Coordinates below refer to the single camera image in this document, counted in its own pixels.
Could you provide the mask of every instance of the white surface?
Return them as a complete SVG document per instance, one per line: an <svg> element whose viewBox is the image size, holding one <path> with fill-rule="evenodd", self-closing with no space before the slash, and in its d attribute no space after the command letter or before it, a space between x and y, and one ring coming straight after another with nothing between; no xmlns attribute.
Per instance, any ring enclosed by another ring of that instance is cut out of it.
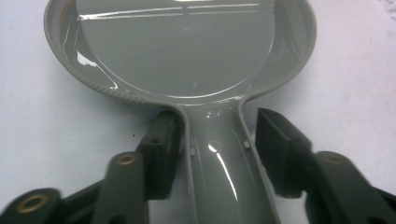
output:
<svg viewBox="0 0 396 224"><path fill-rule="evenodd" d="M125 105L70 76L44 37L46 4L0 2L1 210L31 189L56 188L67 196L103 178L108 160L135 149L159 112ZM253 130L257 107L280 112L315 151L344 154L374 186L396 194L396 20L387 12L390 3L311 4L318 21L311 60L291 83L250 102L247 123ZM303 201L291 202L276 199L283 223L304 223ZM177 208L168 211L156 213L177 220Z"/></svg>

